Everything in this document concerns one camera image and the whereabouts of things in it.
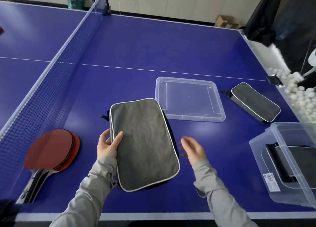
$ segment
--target white sticker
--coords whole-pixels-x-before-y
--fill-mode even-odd
[[[276,179],[274,178],[273,173],[267,173],[267,174],[263,174],[263,177],[265,179],[265,182],[268,185],[268,188],[270,190],[270,192],[278,192],[281,191]]]

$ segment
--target left hand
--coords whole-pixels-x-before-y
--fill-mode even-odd
[[[111,137],[105,140],[106,136],[110,133],[110,129],[107,129],[100,135],[97,150],[98,150],[98,158],[102,156],[114,157],[117,155],[117,148],[123,138],[123,131],[118,133],[115,137],[114,141],[111,144]]]

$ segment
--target table tennis net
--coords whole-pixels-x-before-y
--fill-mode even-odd
[[[0,199],[10,196],[34,139],[44,130],[62,128],[60,125],[67,113],[60,102],[61,96],[108,10],[107,0],[94,2],[0,130]]]

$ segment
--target right hand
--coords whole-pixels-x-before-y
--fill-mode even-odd
[[[180,150],[185,150],[186,152],[181,155],[187,156],[191,165],[200,160],[207,160],[203,147],[195,139],[182,136],[181,144]]]

